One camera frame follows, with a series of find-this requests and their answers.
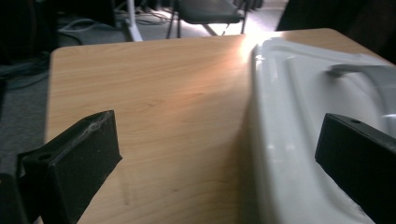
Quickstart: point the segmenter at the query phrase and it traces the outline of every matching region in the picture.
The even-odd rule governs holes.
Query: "wooden table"
[[[373,54],[329,29],[260,39],[271,36]],[[52,54],[47,139],[90,114],[116,113],[123,160],[79,223],[250,222],[254,192],[245,133],[256,41],[214,36]]]

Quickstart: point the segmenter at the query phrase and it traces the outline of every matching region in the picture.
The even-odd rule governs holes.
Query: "black object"
[[[34,0],[0,1],[0,64],[58,48],[42,9]]]
[[[331,28],[396,63],[396,1],[289,0],[277,31]]]
[[[0,157],[0,223],[77,223],[121,160],[113,111],[91,115],[40,149]]]
[[[375,223],[396,223],[396,139],[326,114],[315,159]]]

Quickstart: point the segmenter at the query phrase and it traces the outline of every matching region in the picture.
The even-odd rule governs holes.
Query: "gray carpet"
[[[249,12],[247,16],[246,34],[259,35],[274,31],[283,13],[281,8],[261,8]],[[158,18],[137,15],[138,21],[159,21]],[[138,28],[144,40],[164,39],[169,22],[143,25]],[[130,41],[128,32],[103,24],[95,24],[90,29],[79,32],[65,32],[72,35],[84,45],[105,44]],[[209,36],[200,25],[182,24],[183,37]],[[238,34],[240,24],[232,25],[227,35]],[[61,46],[78,45],[75,38],[60,35]],[[0,66],[0,74],[6,68]],[[3,102],[3,112],[0,120],[0,152],[24,151],[42,146],[45,135],[46,106],[49,72],[38,76],[19,77],[8,82],[8,88]]]

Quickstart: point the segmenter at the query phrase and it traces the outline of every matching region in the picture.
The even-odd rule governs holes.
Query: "office chair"
[[[177,12],[177,38],[181,36],[181,20],[190,24],[202,24],[206,30],[210,23],[227,24],[242,21],[241,34],[245,31],[249,0],[174,0],[172,17],[166,38],[169,39]]]

